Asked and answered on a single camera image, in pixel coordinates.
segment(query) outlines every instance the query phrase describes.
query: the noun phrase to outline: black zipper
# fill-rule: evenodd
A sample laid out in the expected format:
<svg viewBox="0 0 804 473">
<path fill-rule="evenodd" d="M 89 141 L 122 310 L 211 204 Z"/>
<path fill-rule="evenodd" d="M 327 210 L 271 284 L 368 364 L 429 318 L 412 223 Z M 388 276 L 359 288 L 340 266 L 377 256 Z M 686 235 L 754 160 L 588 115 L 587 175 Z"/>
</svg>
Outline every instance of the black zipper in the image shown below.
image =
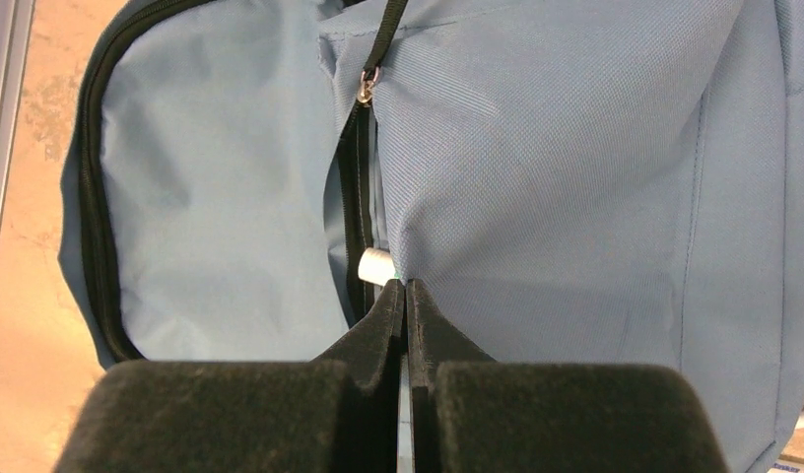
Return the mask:
<svg viewBox="0 0 804 473">
<path fill-rule="evenodd" d="M 372 50 L 362 71 L 356 103 L 344 126 L 335 151 L 341 177 L 344 207 L 344 237 L 347 254 L 347 294 L 354 319 L 351 326 L 367 314 L 374 302 L 372 284 L 359 279 L 359 262 L 373 246 L 370 219 L 370 125 L 373 87 L 380 79 L 381 63 L 390 49 L 408 0 L 388 0 Z"/>
<path fill-rule="evenodd" d="M 111 221 L 101 172 L 101 105 L 115 65 L 141 34 L 185 10 L 214 0 L 163 0 L 135 12 L 111 35 L 87 74 L 78 111 L 80 143 L 79 198 L 83 274 L 92 313 L 109 352 L 117 362 L 144 358 L 123 328 L 120 281 Z"/>
</svg>

